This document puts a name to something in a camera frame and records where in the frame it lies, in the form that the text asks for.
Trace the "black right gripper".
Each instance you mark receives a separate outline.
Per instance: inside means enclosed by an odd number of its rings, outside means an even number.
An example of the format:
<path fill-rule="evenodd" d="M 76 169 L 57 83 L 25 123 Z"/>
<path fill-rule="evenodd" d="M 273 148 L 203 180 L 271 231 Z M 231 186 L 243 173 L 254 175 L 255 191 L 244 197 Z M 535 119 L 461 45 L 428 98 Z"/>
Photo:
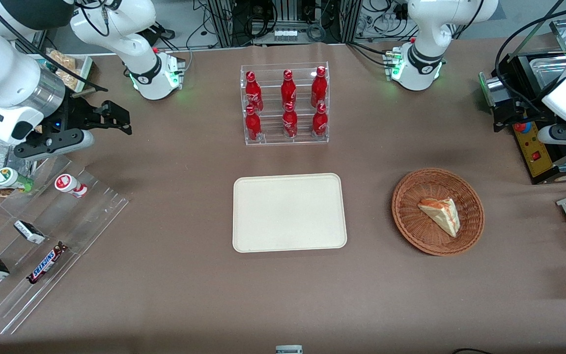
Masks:
<path fill-rule="evenodd" d="M 67 95 L 56 110 L 56 131 L 69 129 L 118 129 L 132 135 L 130 112 L 112 101 L 93 107 L 84 98 Z"/>

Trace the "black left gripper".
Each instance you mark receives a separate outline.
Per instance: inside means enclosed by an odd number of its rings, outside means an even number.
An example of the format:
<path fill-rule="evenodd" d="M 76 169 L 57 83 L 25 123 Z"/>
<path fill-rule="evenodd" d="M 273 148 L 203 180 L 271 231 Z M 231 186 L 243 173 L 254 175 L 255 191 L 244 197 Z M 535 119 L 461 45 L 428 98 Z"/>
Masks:
<path fill-rule="evenodd" d="M 492 107 L 492 116 L 494 119 L 494 132 L 501 132 L 507 126 L 517 123 L 517 129 L 530 129 L 542 122 L 544 125 L 552 125 L 559 122 L 556 114 L 547 108 L 542 99 L 548 95 L 550 90 L 541 90 L 538 94 L 533 92 L 522 92 L 525 97 L 522 101 L 505 100 L 497 102 Z"/>

